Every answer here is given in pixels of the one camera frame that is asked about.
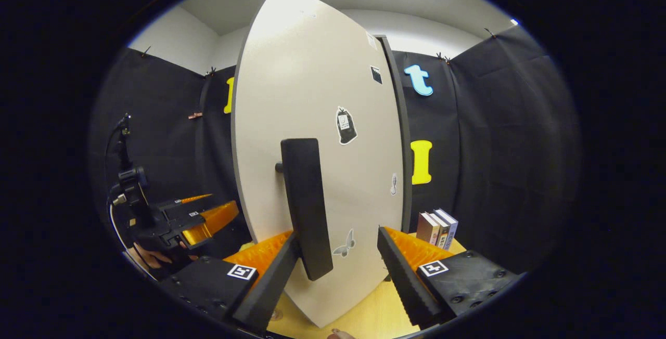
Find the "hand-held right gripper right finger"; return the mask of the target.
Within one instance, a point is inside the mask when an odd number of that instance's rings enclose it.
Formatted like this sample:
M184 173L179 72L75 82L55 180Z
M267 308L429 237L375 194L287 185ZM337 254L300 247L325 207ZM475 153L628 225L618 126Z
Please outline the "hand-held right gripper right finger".
M407 317L420 329L471 315L521 280L479 252L454 254L388 226L378 228L377 248Z

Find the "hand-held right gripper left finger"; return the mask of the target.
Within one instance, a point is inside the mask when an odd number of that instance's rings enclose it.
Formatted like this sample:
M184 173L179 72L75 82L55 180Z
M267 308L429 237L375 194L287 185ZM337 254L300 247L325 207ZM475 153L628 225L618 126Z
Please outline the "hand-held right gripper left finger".
M264 333L299 256L297 235L289 230L224 260L202 256L159 286L224 327Z

